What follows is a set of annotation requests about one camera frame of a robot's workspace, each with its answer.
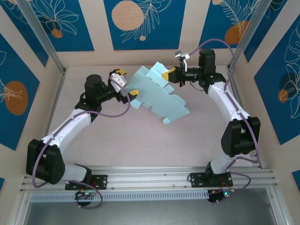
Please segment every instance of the beige wall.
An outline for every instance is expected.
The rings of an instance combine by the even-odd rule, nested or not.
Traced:
[[[300,193],[291,173],[300,169],[300,136],[279,145],[254,76],[295,21],[299,12],[299,0],[288,0],[249,64],[243,58],[236,74],[244,107],[251,115],[258,116],[262,123],[259,138],[262,162],[266,168],[273,169],[295,224],[300,224]]]
[[[6,179],[0,196],[0,224],[4,225],[15,205],[24,178],[27,145],[33,138],[40,139],[45,132],[60,75],[50,61],[46,68],[43,67],[1,7],[0,23],[1,35],[40,81],[17,151],[0,145],[0,177]]]
[[[94,52],[59,52],[64,66],[71,65],[153,65],[157,61],[174,65],[176,50],[114,51],[102,0],[79,0],[89,30]],[[210,0],[187,0],[179,49],[191,52],[199,45]],[[225,65],[231,59],[228,49],[216,50],[216,62]],[[190,65],[198,65],[195,54]]]

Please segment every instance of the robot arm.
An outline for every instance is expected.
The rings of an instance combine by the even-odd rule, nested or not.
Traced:
[[[128,83],[125,74],[124,71],[117,69],[110,73],[110,78],[121,87],[125,87]],[[114,82],[111,82],[109,79],[108,85],[106,85],[99,75],[87,77],[84,85],[85,92],[80,96],[80,100],[71,115],[48,136],[40,141],[34,139],[29,143],[26,165],[27,174],[33,174],[37,157],[44,145],[49,142],[43,157],[38,163],[37,178],[51,184],[69,180],[83,181],[86,184],[94,182],[91,169],[81,165],[64,164],[62,155],[79,132],[97,117],[97,114],[90,113],[91,111],[99,113],[102,110],[101,104],[112,98],[116,98],[124,104],[128,102],[126,93],[122,93],[122,89]],[[129,93],[130,100],[133,100],[137,93],[138,91]],[[66,189],[80,190],[81,187],[78,187],[77,184],[67,184]]]
[[[222,74],[216,73],[215,53],[212,49],[200,50],[199,67],[187,67],[188,54],[178,51],[175,56],[179,59],[180,66],[172,67],[163,74],[163,77],[172,83],[179,83],[180,87],[184,86],[185,82],[199,82],[205,93],[215,101],[228,124],[221,138],[223,152],[207,166],[209,176],[216,178],[216,174],[227,173],[236,159],[255,149],[250,131],[241,114],[249,122],[256,140],[259,136],[260,121],[257,117],[250,117],[230,90],[225,90],[226,80]]]

